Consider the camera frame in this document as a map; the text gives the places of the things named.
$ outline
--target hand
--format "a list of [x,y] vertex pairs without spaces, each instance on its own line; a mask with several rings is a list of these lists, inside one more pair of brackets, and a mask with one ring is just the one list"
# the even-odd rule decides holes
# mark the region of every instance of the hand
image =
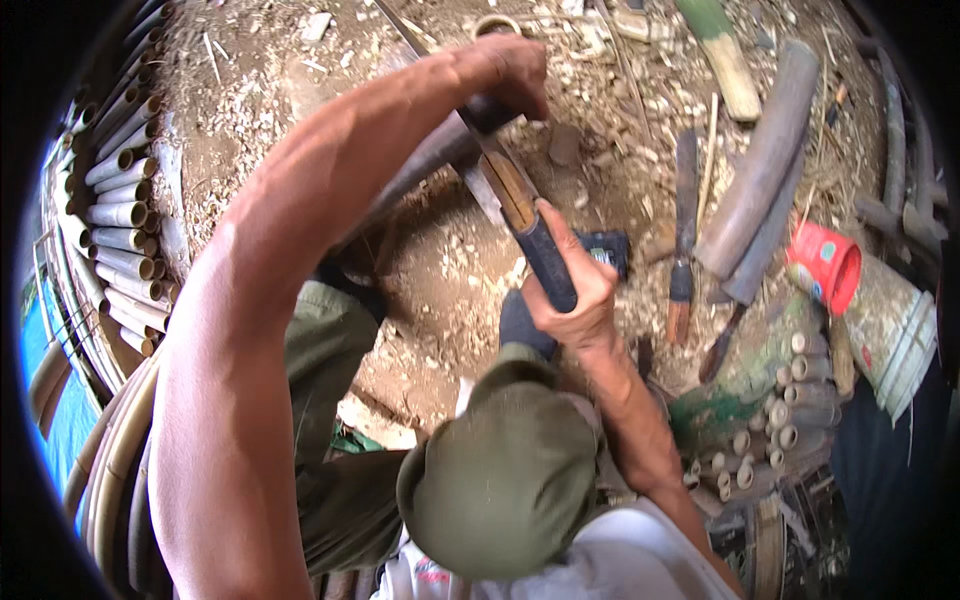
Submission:
[[534,325],[578,353],[596,350],[611,352],[618,339],[613,327],[616,269],[587,254],[566,224],[564,216],[549,202],[537,200],[537,209],[570,271],[578,299],[576,308],[571,312],[557,312],[537,276],[530,274],[523,282],[521,291]]
[[546,47],[516,34],[480,36],[464,53],[478,53],[496,69],[496,83],[485,93],[527,118],[542,121],[550,114],[546,104]]

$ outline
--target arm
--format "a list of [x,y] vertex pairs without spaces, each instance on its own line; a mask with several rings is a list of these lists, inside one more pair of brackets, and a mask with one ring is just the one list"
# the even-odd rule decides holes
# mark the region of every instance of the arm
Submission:
[[181,597],[310,596],[283,364],[298,290],[469,96],[509,91],[545,116],[545,70],[519,36],[421,60],[303,121],[237,194],[183,288],[156,394],[150,503]]
[[538,208],[564,257],[579,301],[573,312],[558,313],[536,276],[528,277],[523,296],[534,324],[576,354],[591,382],[613,458],[627,484],[660,507],[727,585],[742,596],[736,576],[710,549],[703,521],[684,486],[673,433],[613,327],[616,271],[584,251],[559,212],[543,201]]

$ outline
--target black handle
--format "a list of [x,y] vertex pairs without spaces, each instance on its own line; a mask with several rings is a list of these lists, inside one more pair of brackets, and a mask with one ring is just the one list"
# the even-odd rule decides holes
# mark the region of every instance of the black handle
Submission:
[[504,218],[553,307],[562,313],[576,308],[577,290],[570,280],[570,271],[566,269],[564,258],[560,256],[550,229],[540,218],[540,214],[535,213],[534,224],[524,231],[515,230],[510,225],[510,219],[506,219],[506,215]]

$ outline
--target blue tarp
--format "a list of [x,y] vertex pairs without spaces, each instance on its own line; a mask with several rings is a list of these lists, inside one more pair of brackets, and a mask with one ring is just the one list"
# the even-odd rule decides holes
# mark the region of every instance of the blue tarp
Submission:
[[[59,340],[64,339],[63,318],[55,309],[53,295],[46,281],[43,284],[43,294],[46,299],[47,310],[50,312],[50,324]],[[20,372],[23,376],[24,389],[30,386],[43,354],[47,349],[47,336],[43,329],[43,320],[40,315],[40,303],[34,299],[30,312],[20,333]],[[50,436],[44,441],[40,431],[34,428],[35,439],[46,461],[54,489],[63,496],[63,487],[73,462],[80,454],[93,424],[97,421],[97,413],[86,396],[86,390],[75,372],[70,373],[60,405],[54,415],[50,427]]]

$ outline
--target red cup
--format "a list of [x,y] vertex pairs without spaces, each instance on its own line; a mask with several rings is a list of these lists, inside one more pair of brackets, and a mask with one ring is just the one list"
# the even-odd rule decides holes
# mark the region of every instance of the red cup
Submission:
[[850,305],[862,262],[853,240],[812,223],[797,228],[786,249],[790,278],[833,316],[842,315]]

